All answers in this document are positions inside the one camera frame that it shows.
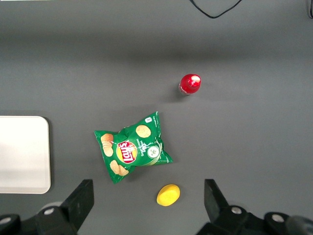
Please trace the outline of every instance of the gray tabletop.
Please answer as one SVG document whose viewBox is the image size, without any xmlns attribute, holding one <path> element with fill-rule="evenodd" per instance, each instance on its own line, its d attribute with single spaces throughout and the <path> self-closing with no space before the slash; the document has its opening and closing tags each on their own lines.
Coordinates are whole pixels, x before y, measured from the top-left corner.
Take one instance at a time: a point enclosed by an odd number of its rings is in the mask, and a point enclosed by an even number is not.
<svg viewBox="0 0 313 235">
<path fill-rule="evenodd" d="M 199 1 L 212 14 L 231 1 Z M 33 216 L 93 179 L 80 234 L 192 235 L 207 221 L 204 179 L 256 216 L 313 217 L 313 20 L 307 3 L 242 1 L 210 20 L 185 0 L 0 3 L 0 115 L 45 117 L 42 195 L 0 194 L 0 214 Z M 200 91 L 178 93 L 187 73 Z M 159 111 L 174 163 L 114 185 L 94 130 Z M 180 199 L 156 203 L 177 184 Z"/>
</svg>

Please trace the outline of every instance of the green chip bag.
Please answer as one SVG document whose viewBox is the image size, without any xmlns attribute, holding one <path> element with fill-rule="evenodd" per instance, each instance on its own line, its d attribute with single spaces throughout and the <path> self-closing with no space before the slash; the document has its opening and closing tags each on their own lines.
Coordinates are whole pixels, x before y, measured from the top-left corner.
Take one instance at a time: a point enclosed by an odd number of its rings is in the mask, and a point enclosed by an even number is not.
<svg viewBox="0 0 313 235">
<path fill-rule="evenodd" d="M 158 112 L 120 132 L 95 131 L 103 160 L 110 177 L 116 184 L 136 166 L 172 163 L 163 150 Z"/>
</svg>

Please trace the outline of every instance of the white tray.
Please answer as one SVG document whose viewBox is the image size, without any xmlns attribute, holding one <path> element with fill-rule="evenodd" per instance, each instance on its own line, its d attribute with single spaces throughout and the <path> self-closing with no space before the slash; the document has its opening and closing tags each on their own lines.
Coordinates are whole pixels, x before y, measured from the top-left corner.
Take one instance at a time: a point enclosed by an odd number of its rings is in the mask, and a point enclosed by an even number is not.
<svg viewBox="0 0 313 235">
<path fill-rule="evenodd" d="M 0 193 L 42 194 L 50 186 L 47 121 L 0 116 Z"/>
</svg>

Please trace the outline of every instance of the small bottle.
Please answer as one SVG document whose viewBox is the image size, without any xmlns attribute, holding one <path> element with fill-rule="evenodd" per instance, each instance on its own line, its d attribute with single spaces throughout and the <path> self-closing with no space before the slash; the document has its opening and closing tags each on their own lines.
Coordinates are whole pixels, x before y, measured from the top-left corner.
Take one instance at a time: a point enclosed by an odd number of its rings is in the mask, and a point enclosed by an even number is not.
<svg viewBox="0 0 313 235">
<path fill-rule="evenodd" d="M 200 89 L 200 85 L 201 78 L 199 75 L 187 74 L 181 79 L 178 88 L 183 94 L 190 95 L 196 93 Z"/>
</svg>

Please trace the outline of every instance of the yellow object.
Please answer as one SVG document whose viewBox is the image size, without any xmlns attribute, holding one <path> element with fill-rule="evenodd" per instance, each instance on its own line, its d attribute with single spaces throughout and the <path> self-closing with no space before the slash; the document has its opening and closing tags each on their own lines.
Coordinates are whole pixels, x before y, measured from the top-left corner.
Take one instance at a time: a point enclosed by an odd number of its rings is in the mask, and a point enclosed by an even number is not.
<svg viewBox="0 0 313 235">
<path fill-rule="evenodd" d="M 177 185 L 164 186 L 156 197 L 156 202 L 161 206 L 167 207 L 172 205 L 180 196 L 180 189 Z"/>
</svg>

